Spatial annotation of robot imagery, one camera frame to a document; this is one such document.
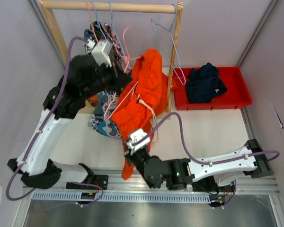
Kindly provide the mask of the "orange shorts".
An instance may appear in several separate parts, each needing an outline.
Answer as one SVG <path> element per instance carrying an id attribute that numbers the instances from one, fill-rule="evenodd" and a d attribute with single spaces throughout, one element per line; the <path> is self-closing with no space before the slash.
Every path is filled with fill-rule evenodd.
<path id="1" fill-rule="evenodd" d="M 168 77 L 162 72 L 162 57 L 156 49 L 146 50 L 136 60 L 132 78 L 109 118 L 119 128 L 124 152 L 128 136 L 140 128 L 149 133 L 153 114 L 161 114 L 167 105 Z"/>

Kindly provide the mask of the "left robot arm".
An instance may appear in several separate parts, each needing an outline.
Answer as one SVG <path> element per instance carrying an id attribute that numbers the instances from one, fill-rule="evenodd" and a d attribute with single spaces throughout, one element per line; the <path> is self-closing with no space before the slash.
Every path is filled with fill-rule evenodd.
<path id="1" fill-rule="evenodd" d="M 89 98 L 106 89 L 120 93 L 131 81 L 115 64 L 98 65 L 90 55 L 70 59 L 65 74 L 44 100 L 34 136 L 21 156 L 8 161 L 9 168 L 21 174 L 22 183 L 30 188 L 49 189 L 66 183 L 68 189 L 91 189 L 95 177 L 89 167 L 57 163 L 50 155 Z"/>

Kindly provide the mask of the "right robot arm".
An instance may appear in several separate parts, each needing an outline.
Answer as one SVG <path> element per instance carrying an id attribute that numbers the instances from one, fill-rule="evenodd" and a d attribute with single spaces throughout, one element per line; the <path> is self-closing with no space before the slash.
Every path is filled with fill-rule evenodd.
<path id="1" fill-rule="evenodd" d="M 235 151 L 196 161 L 190 158 L 161 160 L 158 156 L 150 156 L 147 142 L 133 146 L 130 140 L 126 147 L 125 158 L 150 188 L 160 188 L 165 183 L 170 191 L 191 185 L 194 190 L 214 192 L 245 175 L 262 178 L 274 173 L 257 140 L 248 140 Z"/>

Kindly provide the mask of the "light blue wire hanger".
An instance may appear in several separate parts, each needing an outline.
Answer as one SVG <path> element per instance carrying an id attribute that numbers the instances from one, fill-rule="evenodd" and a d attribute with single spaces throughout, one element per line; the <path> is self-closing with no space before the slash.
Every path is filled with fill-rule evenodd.
<path id="1" fill-rule="evenodd" d="M 161 25 L 160 23 L 156 22 L 153 18 L 151 19 L 151 29 L 159 43 L 159 47 L 163 50 L 163 53 L 164 53 L 164 56 L 166 57 L 166 59 L 168 60 L 168 63 L 169 63 L 169 66 L 172 68 L 172 71 L 176 74 L 176 77 L 178 78 L 179 82 L 181 85 L 185 85 L 186 84 L 186 77 L 184 75 L 184 72 L 181 68 L 181 64 L 180 64 L 180 58 L 179 58 L 179 55 L 178 55 L 178 51 L 177 51 L 177 45 L 176 45 L 176 40 L 175 40 L 175 35 L 172 34 L 172 31 L 176 31 L 176 26 L 175 26 L 175 22 L 176 22 L 176 19 L 177 19 L 177 16 L 178 16 L 178 8 L 176 7 L 175 4 L 172 4 L 174 10 L 175 10 L 175 15 L 173 17 L 173 20 L 171 22 L 171 25 L 170 25 L 170 28 L 166 28 L 164 27 L 163 25 Z M 158 33 L 155 29 L 155 26 L 159 26 L 160 28 L 162 28 L 163 30 L 165 30 L 169 35 L 170 35 L 170 39 L 172 41 L 172 51 L 171 52 L 175 52 L 175 57 L 177 58 L 177 62 L 178 62 L 178 69 L 180 70 L 181 72 L 181 75 L 180 76 L 176 70 L 175 70 L 175 67 L 174 67 L 174 63 L 172 63 L 172 60 L 171 60 L 171 57 L 168 58 L 167 57 L 167 53 L 166 51 L 164 50 L 163 48 L 163 45 L 161 43 L 161 40 L 158 36 Z"/>

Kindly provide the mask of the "pink shark print shorts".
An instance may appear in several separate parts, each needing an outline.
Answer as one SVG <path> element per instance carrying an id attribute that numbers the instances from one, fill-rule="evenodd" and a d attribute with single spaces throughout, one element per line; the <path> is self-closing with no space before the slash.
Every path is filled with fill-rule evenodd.
<path id="1" fill-rule="evenodd" d="M 114 49 L 114 52 L 115 52 L 115 59 L 117 60 L 122 71 L 124 71 L 126 64 L 127 64 L 126 60 L 125 60 L 126 56 L 125 56 L 125 52 L 123 50 L 123 47 L 120 43 L 119 38 L 118 38 L 116 32 L 114 31 L 114 29 L 109 24 L 104 25 L 104 31 L 105 31 L 105 34 L 106 34 L 108 40 L 113 45 L 113 49 Z"/>

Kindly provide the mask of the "navy blue shorts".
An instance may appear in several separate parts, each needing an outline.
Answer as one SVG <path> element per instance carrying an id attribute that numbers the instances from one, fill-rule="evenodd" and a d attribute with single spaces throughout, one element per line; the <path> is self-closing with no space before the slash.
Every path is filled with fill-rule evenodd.
<path id="1" fill-rule="evenodd" d="M 198 70 L 192 68 L 186 84 L 186 96 L 191 104 L 211 103 L 228 89 L 219 77 L 219 70 L 206 63 Z"/>

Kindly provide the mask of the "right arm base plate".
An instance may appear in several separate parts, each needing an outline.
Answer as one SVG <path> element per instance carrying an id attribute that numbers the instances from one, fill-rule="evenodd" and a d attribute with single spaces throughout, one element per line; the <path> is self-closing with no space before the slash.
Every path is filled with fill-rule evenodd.
<path id="1" fill-rule="evenodd" d="M 206 177 L 197 182 L 192 183 L 193 190 L 195 192 L 224 192 L 229 190 L 233 192 L 234 182 L 227 183 L 225 186 L 218 186 L 213 176 Z"/>

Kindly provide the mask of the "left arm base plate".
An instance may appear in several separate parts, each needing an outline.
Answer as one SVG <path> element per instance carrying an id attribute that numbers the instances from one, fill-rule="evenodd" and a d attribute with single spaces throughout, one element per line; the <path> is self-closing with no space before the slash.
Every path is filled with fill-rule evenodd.
<path id="1" fill-rule="evenodd" d="M 88 175 L 87 178 L 80 184 L 67 182 L 66 189 L 97 190 L 98 188 L 94 185 L 97 185 L 103 190 L 106 190 L 108 185 L 108 175 Z"/>

